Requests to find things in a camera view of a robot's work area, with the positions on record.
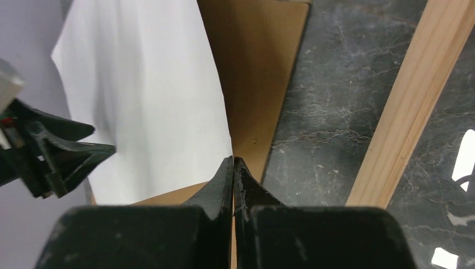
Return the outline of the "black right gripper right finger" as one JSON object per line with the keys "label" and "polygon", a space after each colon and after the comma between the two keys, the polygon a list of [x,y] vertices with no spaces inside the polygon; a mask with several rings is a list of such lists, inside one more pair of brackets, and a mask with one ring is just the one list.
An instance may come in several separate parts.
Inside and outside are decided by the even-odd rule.
{"label": "black right gripper right finger", "polygon": [[238,268],[415,268],[396,219],[377,207],[286,206],[234,160]]}

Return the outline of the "brown backing board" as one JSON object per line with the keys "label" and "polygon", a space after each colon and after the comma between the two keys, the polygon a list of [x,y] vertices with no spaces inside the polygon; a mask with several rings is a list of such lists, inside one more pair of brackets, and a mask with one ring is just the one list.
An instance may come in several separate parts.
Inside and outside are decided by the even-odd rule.
{"label": "brown backing board", "polygon": [[[229,157],[242,158],[257,181],[266,164],[309,6],[282,1],[196,2],[225,102],[232,147]],[[108,206],[177,206],[208,182],[129,205]]]}

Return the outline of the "clear acrylic frame pane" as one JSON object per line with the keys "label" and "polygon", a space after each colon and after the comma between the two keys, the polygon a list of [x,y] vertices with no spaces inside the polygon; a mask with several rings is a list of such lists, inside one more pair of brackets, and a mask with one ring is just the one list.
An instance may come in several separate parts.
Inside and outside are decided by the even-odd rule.
{"label": "clear acrylic frame pane", "polygon": [[418,268],[474,267],[474,34],[388,206]]}

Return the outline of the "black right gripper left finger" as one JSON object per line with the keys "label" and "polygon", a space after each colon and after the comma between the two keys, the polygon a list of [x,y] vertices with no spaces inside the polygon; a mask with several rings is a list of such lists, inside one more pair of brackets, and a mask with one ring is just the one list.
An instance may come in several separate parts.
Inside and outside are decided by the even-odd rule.
{"label": "black right gripper left finger", "polygon": [[234,160],[177,206],[84,206],[54,226],[37,268],[229,268]]}

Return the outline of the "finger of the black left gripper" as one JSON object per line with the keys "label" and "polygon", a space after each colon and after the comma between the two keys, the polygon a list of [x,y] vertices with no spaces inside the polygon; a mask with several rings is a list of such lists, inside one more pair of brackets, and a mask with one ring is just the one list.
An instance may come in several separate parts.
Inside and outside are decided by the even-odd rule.
{"label": "finger of the black left gripper", "polygon": [[59,138],[38,121],[28,123],[24,134],[27,164],[22,166],[22,181],[35,198],[69,194],[116,152],[112,145]]}
{"label": "finger of the black left gripper", "polygon": [[20,121],[42,123],[49,132],[65,140],[79,141],[92,135],[95,131],[95,128],[90,124],[42,112],[19,99],[14,99],[7,110]]}

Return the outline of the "printed photo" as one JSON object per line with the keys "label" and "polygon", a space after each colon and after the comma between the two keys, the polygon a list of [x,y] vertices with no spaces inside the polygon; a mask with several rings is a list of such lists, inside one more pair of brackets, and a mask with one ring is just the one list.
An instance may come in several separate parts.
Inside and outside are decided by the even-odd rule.
{"label": "printed photo", "polygon": [[207,182],[232,155],[196,1],[73,1],[52,60],[87,141],[117,150],[89,175],[98,204]]}

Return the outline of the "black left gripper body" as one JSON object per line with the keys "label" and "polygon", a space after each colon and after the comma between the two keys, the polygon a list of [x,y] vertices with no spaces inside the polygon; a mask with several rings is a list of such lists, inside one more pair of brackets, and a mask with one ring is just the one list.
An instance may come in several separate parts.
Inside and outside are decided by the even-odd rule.
{"label": "black left gripper body", "polygon": [[31,195],[41,196],[41,175],[34,141],[22,122],[8,113],[1,115],[1,186],[21,180]]}

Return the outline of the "light wooden picture frame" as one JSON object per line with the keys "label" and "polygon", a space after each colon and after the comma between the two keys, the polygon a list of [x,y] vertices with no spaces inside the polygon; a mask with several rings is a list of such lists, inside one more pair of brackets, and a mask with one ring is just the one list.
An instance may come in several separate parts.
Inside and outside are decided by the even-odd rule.
{"label": "light wooden picture frame", "polygon": [[473,27],[473,1],[427,2],[347,206],[388,206]]}

